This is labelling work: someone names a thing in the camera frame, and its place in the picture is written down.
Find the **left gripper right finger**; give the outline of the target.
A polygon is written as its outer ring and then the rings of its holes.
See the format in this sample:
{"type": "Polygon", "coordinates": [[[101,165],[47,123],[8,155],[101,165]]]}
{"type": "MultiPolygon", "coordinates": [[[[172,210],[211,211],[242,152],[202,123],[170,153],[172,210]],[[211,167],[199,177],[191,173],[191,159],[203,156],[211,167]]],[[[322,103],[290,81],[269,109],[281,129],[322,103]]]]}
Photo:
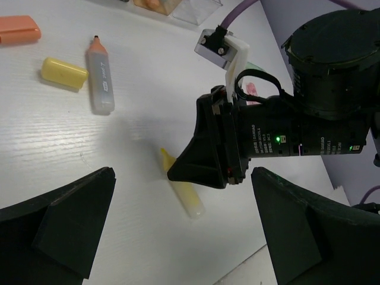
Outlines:
{"type": "Polygon", "coordinates": [[[264,167],[251,180],[278,284],[379,284],[379,204],[350,207],[264,167]]]}

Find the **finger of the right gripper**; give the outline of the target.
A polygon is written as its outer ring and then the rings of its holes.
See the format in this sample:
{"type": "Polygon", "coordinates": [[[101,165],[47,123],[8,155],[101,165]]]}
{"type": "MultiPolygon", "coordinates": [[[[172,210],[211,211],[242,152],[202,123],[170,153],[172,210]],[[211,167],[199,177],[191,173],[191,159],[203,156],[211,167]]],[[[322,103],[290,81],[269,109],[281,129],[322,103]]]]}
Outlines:
{"type": "Polygon", "coordinates": [[[174,182],[190,182],[216,189],[234,183],[234,171],[226,151],[226,132],[222,116],[214,113],[224,100],[206,94],[197,99],[194,135],[170,167],[167,177],[174,182]]]}

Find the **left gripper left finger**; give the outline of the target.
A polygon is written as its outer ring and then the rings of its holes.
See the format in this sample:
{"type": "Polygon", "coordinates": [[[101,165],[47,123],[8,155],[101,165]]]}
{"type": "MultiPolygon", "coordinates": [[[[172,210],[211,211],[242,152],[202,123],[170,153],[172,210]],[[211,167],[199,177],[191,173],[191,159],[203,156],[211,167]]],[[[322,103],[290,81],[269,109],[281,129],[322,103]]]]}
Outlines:
{"type": "Polygon", "coordinates": [[[82,284],[91,273],[116,178],[103,167],[1,209],[1,284],[82,284]]]}

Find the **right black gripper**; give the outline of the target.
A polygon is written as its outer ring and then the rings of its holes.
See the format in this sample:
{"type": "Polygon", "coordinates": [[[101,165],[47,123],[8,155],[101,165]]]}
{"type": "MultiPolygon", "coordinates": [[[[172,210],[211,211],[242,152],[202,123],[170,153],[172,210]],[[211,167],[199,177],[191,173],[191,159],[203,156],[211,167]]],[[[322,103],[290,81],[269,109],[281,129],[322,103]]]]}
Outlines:
{"type": "Polygon", "coordinates": [[[227,182],[237,185],[246,178],[249,162],[255,158],[328,156],[360,153],[370,128],[369,112],[357,112],[330,121],[308,116],[280,96],[247,105],[229,103],[223,86],[212,88],[220,96],[220,136],[226,155],[227,182]]]}

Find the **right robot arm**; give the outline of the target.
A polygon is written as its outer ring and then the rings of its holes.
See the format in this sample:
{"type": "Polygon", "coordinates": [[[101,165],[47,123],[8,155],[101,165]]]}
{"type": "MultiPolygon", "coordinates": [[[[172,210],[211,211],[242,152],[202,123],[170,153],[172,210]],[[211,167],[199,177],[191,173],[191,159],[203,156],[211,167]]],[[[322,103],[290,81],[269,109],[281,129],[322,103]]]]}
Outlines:
{"type": "Polygon", "coordinates": [[[223,189],[255,158],[357,154],[379,120],[379,10],[331,12],[285,43],[293,94],[272,75],[242,71],[197,100],[194,136],[171,181],[223,189]]]}

